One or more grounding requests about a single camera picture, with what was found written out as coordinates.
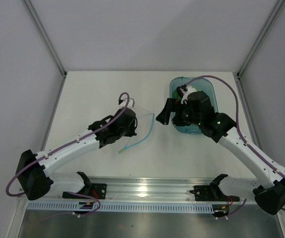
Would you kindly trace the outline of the clear zip bag blue zipper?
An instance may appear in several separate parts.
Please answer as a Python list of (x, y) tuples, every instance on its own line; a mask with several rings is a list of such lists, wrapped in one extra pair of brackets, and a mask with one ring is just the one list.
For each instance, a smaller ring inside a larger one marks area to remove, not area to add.
[(154, 123), (155, 123), (155, 113), (147, 109), (137, 107), (134, 108), (136, 113), (135, 120), (135, 133), (132, 137), (126, 137), (123, 141), (123, 146), (118, 151), (119, 154), (124, 153), (126, 150), (131, 149), (139, 144), (143, 143), (151, 135)]

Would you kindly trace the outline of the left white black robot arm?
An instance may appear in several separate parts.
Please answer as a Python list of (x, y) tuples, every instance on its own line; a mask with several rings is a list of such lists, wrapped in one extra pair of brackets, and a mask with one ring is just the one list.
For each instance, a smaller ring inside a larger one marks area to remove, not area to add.
[(119, 109), (95, 121), (88, 129), (55, 149), (34, 154), (23, 152), (17, 166), (18, 181), (29, 200), (37, 200), (51, 193), (63, 198), (86, 198), (94, 196), (94, 187), (84, 172), (59, 174), (57, 170), (72, 160), (113, 144), (122, 137), (136, 136), (137, 116), (133, 109)]

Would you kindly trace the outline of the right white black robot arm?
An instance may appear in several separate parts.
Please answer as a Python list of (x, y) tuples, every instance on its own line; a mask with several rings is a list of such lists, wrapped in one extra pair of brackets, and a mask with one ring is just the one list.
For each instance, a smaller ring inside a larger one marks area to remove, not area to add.
[(270, 215), (285, 206), (285, 168), (275, 163), (255, 144), (239, 132), (236, 122), (225, 113), (217, 113), (209, 96), (203, 91), (192, 92), (183, 99), (168, 98), (156, 117), (163, 125), (196, 125), (202, 134), (234, 154), (256, 177), (255, 180), (233, 178), (226, 174), (210, 183), (215, 200), (225, 196), (253, 199)]

